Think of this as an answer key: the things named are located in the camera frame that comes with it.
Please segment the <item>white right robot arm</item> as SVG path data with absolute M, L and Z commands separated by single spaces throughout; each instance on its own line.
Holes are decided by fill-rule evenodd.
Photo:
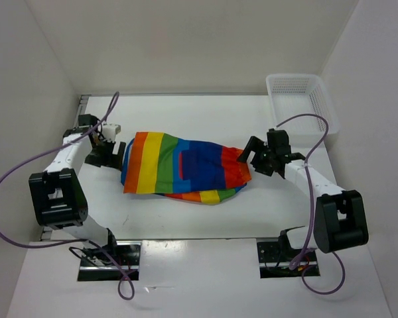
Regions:
M 313 203 L 310 247 L 327 254 L 365 245 L 369 240 L 362 195 L 345 190 L 325 178 L 306 157 L 293 152 L 284 130 L 271 129 L 267 140 L 252 136 L 237 161 L 245 163 L 254 153 L 251 165 L 266 176 L 278 173 L 297 186 Z

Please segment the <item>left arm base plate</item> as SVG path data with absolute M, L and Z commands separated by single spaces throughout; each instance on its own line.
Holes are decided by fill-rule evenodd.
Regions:
M 79 282 L 118 281 L 123 275 L 118 268 L 97 248 L 70 248 L 80 260 Z M 141 257 L 140 241 L 117 241 L 108 253 L 133 281 L 139 280 Z

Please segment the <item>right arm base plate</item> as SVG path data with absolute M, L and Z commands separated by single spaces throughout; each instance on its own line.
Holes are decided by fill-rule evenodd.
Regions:
M 294 270 L 289 269 L 291 260 L 301 251 L 293 249 L 286 238 L 257 239 L 257 255 L 261 279 L 295 278 L 305 276 L 320 276 L 315 252 L 305 254 L 301 263 Z

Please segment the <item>rainbow striped shorts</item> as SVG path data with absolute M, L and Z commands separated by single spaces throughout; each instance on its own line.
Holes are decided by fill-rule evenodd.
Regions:
M 237 160 L 241 153 L 213 142 L 137 132 L 123 159 L 123 191 L 219 204 L 251 181 L 248 165 Z

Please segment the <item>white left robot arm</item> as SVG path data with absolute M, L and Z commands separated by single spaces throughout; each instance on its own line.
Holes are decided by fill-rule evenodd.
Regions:
M 37 223 L 82 240 L 84 256 L 94 266 L 120 261 L 122 253 L 112 231 L 89 216 L 78 174 L 83 164 L 122 169 L 126 144 L 122 142 L 117 152 L 113 150 L 120 131 L 120 125 L 80 115 L 78 126 L 63 134 L 63 148 L 52 163 L 29 178 Z

